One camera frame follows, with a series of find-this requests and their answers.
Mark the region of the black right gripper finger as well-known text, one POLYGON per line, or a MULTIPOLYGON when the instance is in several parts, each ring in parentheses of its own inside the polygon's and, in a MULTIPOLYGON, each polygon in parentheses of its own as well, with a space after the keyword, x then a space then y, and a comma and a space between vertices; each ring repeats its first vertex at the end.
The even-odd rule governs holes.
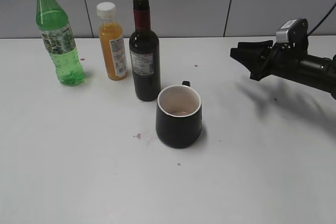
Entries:
POLYGON ((249 70, 251 79, 262 79, 265 57, 260 51, 232 48, 230 50, 230 57, 249 70))
POLYGON ((261 42, 239 42, 237 45, 237 51, 240 54, 262 54, 273 46, 272 40, 266 40, 261 42))

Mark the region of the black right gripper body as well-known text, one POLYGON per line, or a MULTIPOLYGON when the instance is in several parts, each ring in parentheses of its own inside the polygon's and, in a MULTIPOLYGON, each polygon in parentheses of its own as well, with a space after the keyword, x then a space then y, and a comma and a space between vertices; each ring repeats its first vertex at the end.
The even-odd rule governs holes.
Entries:
POLYGON ((258 79, 273 75, 287 80, 308 80, 308 72, 302 66, 308 56, 308 47, 296 44, 268 45, 258 50, 258 79))

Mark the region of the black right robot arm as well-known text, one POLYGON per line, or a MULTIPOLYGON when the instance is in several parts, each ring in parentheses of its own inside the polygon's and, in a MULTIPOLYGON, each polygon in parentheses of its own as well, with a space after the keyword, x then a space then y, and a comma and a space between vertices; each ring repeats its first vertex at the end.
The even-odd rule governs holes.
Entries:
POLYGON ((252 80, 276 76, 331 94, 335 98, 335 61, 307 54, 291 44, 239 42, 230 57, 250 72, 252 80))

